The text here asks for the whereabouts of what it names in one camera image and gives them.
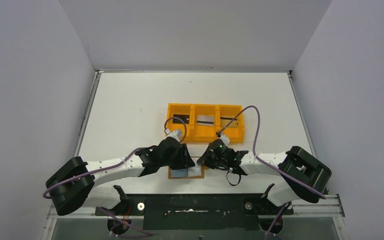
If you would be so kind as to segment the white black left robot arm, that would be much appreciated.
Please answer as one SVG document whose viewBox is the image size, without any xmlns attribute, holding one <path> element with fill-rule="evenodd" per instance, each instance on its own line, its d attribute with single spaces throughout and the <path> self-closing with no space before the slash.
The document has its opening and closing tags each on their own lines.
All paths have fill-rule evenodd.
<svg viewBox="0 0 384 240">
<path fill-rule="evenodd" d="M 73 157 L 46 181 L 42 196 L 52 201 L 58 215 L 65 216 L 79 209 L 99 185 L 144 177 L 162 167 L 186 170 L 194 166 L 187 145 L 168 136 L 158 145 L 138 147 L 121 158 L 84 161 L 80 156 Z"/>
</svg>

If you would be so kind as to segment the orange leather card holder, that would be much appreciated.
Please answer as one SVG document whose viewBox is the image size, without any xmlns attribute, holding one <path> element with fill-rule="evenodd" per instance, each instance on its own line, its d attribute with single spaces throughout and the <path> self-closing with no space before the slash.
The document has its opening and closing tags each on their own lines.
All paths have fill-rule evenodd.
<svg viewBox="0 0 384 240">
<path fill-rule="evenodd" d="M 203 179 L 205 177 L 205 171 L 209 168 L 200 165 L 197 163 L 198 158 L 192 157 L 192 161 L 195 163 L 195 166 L 186 168 L 186 169 L 178 169 L 178 170 L 172 170 L 171 168 L 168 169 L 168 179 L 175 180 L 175 179 Z"/>
</svg>

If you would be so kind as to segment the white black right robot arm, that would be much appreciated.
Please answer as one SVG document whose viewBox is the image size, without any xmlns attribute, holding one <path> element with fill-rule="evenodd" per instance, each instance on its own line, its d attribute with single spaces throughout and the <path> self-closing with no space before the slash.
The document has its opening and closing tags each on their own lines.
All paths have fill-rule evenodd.
<svg viewBox="0 0 384 240">
<path fill-rule="evenodd" d="M 332 176 L 329 167 L 299 146 L 278 153 L 257 154 L 234 150 L 221 139 L 216 139 L 208 145 L 197 163 L 239 176 L 261 174 L 282 177 L 282 181 L 269 187 L 263 195 L 277 207 L 294 200 L 318 203 L 326 198 L 323 191 Z"/>
</svg>

